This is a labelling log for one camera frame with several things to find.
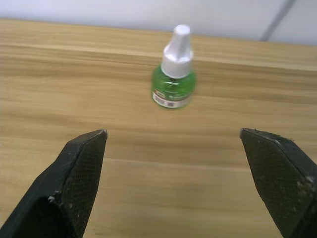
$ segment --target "green liquid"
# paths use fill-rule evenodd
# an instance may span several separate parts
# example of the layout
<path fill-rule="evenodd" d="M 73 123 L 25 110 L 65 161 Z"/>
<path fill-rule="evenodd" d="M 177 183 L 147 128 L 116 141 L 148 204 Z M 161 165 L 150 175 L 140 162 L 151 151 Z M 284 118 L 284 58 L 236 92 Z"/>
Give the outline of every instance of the green liquid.
<path fill-rule="evenodd" d="M 195 74 L 191 72 L 184 78 L 170 78 L 161 67 L 157 67 L 152 75 L 152 98 L 166 108 L 180 108 L 190 102 L 195 90 Z"/>

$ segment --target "wooden surface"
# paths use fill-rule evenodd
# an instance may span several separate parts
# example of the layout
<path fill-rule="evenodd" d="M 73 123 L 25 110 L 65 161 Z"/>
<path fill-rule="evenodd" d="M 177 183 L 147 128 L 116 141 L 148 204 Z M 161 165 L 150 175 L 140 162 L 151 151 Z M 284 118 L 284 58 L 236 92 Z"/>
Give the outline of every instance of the wooden surface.
<path fill-rule="evenodd" d="M 170 34 L 0 20 L 0 223 L 64 144 L 106 128 L 85 238 L 280 238 L 239 139 L 268 130 L 317 159 L 317 48 L 194 36 L 193 102 L 150 78 Z"/>

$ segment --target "white bottle cap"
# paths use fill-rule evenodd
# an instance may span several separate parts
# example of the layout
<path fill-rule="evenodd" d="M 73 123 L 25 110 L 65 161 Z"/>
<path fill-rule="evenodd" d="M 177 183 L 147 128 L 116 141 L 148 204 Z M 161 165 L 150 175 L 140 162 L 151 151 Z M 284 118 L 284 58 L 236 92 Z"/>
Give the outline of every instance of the white bottle cap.
<path fill-rule="evenodd" d="M 184 78 L 192 70 L 193 52 L 190 47 L 190 27 L 178 25 L 171 41 L 164 48 L 161 69 L 171 78 Z"/>

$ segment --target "green bottle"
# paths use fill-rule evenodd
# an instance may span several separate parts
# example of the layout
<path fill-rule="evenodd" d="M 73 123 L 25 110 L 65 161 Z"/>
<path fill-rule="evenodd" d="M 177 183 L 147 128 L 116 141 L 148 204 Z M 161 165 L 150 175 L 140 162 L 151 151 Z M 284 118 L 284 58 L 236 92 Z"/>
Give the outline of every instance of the green bottle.
<path fill-rule="evenodd" d="M 190 102 L 196 81 L 192 58 L 190 27 L 178 25 L 164 48 L 162 64 L 152 75 L 151 96 L 156 103 L 166 108 L 180 108 Z"/>

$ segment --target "white wall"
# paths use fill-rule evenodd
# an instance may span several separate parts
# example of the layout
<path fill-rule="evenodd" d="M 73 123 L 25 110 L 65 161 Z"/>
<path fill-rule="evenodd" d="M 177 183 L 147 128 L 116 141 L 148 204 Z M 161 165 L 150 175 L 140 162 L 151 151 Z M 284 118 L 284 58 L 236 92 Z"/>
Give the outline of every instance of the white wall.
<path fill-rule="evenodd" d="M 0 17 L 65 22 L 88 25 L 127 27 L 171 31 L 179 23 L 188 23 L 196 34 L 239 37 L 259 40 L 269 25 L 280 13 L 288 0 L 0 0 Z M 300 2 L 317 0 L 297 0 Z M 298 18 L 301 24 L 310 21 L 311 30 L 317 16 L 311 10 L 291 10 L 291 20 L 282 20 L 282 25 L 273 32 L 272 40 L 311 43 L 316 34 L 306 34 L 301 28 L 290 29 Z"/>

